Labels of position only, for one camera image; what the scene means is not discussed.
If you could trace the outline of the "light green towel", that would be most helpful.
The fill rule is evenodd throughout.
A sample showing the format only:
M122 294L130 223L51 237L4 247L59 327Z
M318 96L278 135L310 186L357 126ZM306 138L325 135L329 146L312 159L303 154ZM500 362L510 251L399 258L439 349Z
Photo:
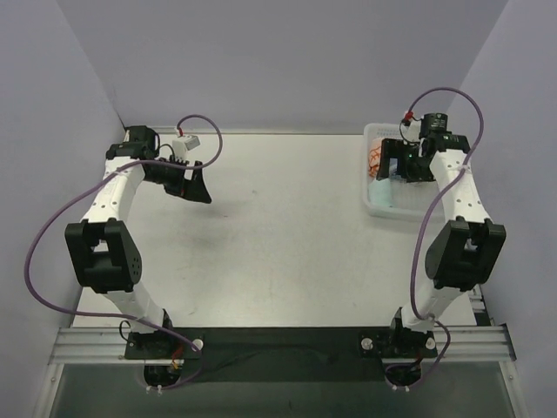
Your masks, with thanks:
M393 192L391 181L377 179L368 185L368 198L372 206L391 208L393 206Z

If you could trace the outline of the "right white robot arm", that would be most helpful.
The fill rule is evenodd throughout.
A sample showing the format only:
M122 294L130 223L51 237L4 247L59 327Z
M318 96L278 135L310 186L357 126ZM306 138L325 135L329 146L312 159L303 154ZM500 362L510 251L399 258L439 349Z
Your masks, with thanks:
M439 193L425 216L442 205L445 219L424 257L426 282L412 283L409 302L375 344L382 357L433 356L435 322L462 294L487 282L500 255L506 229L492 221L480 200L469 165L472 151L465 136L449 131L448 116L438 112L420 119L417 140L381 142L375 182L435 183Z

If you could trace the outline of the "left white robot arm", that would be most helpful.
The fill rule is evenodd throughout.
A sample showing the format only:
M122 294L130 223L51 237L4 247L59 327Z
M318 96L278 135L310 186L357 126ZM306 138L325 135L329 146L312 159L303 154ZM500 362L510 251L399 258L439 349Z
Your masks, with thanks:
M143 261L125 221L143 182L161 185L172 197L211 203L202 162L186 158L198 144L196 136L175 140L170 157L163 158L157 133L145 125L128 128L124 140L105 153L104 183L90 209L64 231L79 285L109 300L131 323L130 343L158 359L170 356L179 342L169 314L140 282Z

